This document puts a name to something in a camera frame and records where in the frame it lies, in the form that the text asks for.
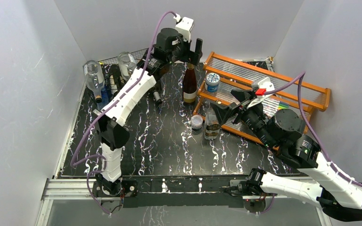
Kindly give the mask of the dark red wine bottle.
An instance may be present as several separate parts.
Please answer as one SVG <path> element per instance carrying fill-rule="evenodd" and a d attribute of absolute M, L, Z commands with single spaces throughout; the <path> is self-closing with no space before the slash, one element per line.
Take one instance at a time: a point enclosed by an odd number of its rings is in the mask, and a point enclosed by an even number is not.
<path fill-rule="evenodd" d="M 184 103 L 191 104 L 195 102 L 197 97 L 197 79 L 195 66 L 191 63 L 187 63 L 187 69 L 182 82 L 182 91 Z"/>

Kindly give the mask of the clear bottle black gold cap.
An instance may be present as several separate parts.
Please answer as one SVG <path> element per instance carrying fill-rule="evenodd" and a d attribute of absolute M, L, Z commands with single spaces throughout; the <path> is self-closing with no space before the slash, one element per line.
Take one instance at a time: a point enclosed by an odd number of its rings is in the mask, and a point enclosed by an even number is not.
<path fill-rule="evenodd" d="M 211 102 L 205 101 L 205 122 L 204 122 L 204 138 L 207 140 L 216 139 L 221 125 L 217 119 L 214 108 Z"/>

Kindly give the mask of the green bottle silver cap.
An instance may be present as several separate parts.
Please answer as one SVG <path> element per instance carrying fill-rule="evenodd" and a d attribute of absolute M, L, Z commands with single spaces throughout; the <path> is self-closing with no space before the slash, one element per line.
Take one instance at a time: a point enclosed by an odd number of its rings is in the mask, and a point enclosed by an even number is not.
<path fill-rule="evenodd" d="M 153 96 L 153 99 L 155 101 L 155 104 L 160 105 L 162 103 L 162 99 L 161 99 L 161 91 L 162 91 L 162 85 L 161 83 L 157 83 L 152 89 L 151 89 L 151 93 Z"/>

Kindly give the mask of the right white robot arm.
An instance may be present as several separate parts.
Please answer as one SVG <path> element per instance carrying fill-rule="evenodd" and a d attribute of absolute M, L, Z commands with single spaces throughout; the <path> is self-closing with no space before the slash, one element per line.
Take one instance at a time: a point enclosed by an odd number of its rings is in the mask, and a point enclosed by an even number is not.
<path fill-rule="evenodd" d="M 246 179 L 233 179 L 222 191 L 232 196 L 284 195 L 322 210 L 343 221 L 362 221 L 362 183 L 344 173 L 327 155 L 311 130 L 314 109 L 325 111 L 331 90 L 303 82 L 303 74 L 291 78 L 214 52 L 204 69 L 233 86 L 234 102 L 215 97 L 203 89 L 203 98 L 213 101 L 218 122 L 243 123 L 252 132 L 248 139 L 274 151 L 283 163 L 308 175 L 311 183 L 252 169 Z"/>

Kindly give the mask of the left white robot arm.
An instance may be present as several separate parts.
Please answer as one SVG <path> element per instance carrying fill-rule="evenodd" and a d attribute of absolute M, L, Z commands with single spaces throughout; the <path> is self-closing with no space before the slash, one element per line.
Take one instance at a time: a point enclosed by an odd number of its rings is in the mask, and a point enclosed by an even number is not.
<path fill-rule="evenodd" d="M 129 114 L 140 99 L 160 82 L 176 61 L 196 65 L 202 57 L 202 43 L 198 38 L 196 48 L 190 50 L 191 28 L 163 28 L 156 37 L 152 50 L 146 50 L 130 79 L 113 100 L 103 108 L 96 131 L 102 148 L 102 172 L 96 176 L 101 190 L 110 196 L 122 190 L 121 154 L 130 138 L 124 128 Z"/>

